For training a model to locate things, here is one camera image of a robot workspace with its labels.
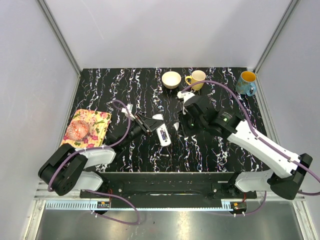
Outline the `blue purple battery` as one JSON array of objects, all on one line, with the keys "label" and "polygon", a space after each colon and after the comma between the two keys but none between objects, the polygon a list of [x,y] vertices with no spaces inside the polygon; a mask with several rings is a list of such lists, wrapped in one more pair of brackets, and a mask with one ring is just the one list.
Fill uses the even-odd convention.
[{"label": "blue purple battery", "polygon": [[167,134],[166,134],[166,131],[163,130],[163,129],[161,129],[161,130],[160,130],[160,133],[161,133],[162,139],[163,139],[164,141],[167,141],[168,136],[167,136]]}]

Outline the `white remote control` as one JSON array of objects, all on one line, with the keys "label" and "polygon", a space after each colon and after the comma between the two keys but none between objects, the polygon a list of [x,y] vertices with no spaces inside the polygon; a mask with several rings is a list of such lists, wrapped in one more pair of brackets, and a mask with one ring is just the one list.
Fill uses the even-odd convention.
[{"label": "white remote control", "polygon": [[168,129],[166,127],[166,124],[164,122],[163,115],[162,114],[155,114],[152,116],[152,118],[155,120],[162,120],[163,121],[162,125],[156,129],[156,132],[157,132],[157,136],[158,136],[160,145],[162,147],[169,146],[172,143],[172,141],[171,141],[170,135],[168,133]]}]

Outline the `white battery cover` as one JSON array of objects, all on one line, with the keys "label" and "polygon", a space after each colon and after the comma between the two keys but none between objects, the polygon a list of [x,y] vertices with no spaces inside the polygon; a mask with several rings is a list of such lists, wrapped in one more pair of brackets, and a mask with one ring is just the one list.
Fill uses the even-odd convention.
[{"label": "white battery cover", "polygon": [[180,123],[176,122],[176,123],[173,124],[173,126],[174,126],[175,130],[178,131],[179,127],[180,127]]}]

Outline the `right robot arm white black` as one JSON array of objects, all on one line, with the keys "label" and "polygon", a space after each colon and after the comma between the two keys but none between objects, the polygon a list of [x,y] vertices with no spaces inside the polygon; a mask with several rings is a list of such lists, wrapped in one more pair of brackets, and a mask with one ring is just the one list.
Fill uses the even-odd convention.
[{"label": "right robot arm white black", "polygon": [[294,200],[299,193],[307,169],[313,158],[298,155],[281,147],[250,125],[231,109],[215,110],[209,98],[192,92],[179,92],[183,101],[178,113],[178,130],[183,136],[208,133],[221,137],[253,154],[268,170],[236,173],[227,193],[272,191],[286,200]]}]

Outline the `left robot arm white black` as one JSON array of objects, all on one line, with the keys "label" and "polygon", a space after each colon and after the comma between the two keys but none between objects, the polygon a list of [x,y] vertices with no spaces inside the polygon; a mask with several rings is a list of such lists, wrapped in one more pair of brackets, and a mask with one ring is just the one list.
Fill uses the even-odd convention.
[{"label": "left robot arm white black", "polygon": [[111,193],[110,181],[100,173],[85,171],[96,165],[109,165],[124,154],[125,148],[136,138],[158,130],[164,124],[161,114],[151,118],[137,113],[131,118],[127,135],[110,138],[107,145],[75,148],[61,145],[41,166],[38,177],[48,184],[49,191],[64,196],[72,190]]}]

